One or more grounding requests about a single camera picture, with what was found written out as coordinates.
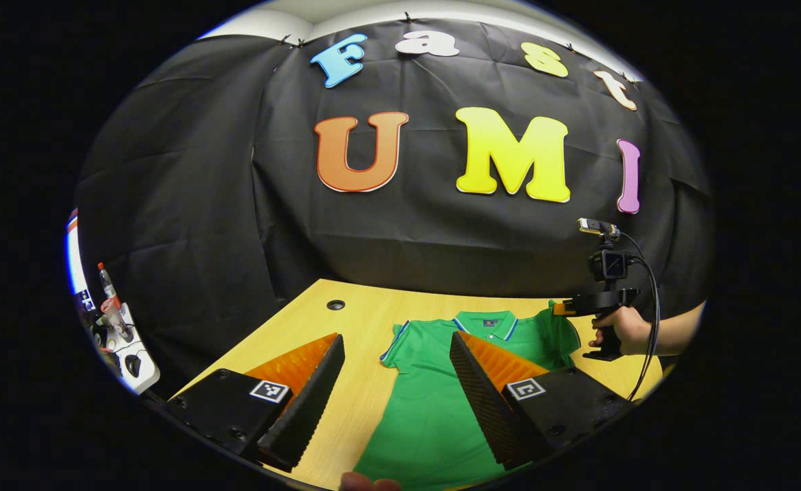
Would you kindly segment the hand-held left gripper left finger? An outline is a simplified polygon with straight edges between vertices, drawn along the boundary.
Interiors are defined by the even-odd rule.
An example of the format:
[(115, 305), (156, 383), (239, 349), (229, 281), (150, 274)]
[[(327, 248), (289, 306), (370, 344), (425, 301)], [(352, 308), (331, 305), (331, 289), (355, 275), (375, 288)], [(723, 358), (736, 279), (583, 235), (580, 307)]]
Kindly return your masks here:
[(290, 472), (303, 457), (345, 361), (329, 333), (245, 373), (214, 370), (168, 401), (168, 412), (242, 459)]

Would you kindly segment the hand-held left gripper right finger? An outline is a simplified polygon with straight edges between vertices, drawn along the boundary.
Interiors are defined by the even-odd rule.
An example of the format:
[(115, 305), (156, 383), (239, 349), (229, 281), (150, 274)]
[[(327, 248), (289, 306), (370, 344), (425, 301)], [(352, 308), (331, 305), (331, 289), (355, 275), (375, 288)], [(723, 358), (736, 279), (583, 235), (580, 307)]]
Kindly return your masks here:
[(545, 370), (471, 333), (453, 333), (449, 357), (494, 459), (506, 470), (549, 459), (636, 407), (583, 370)]

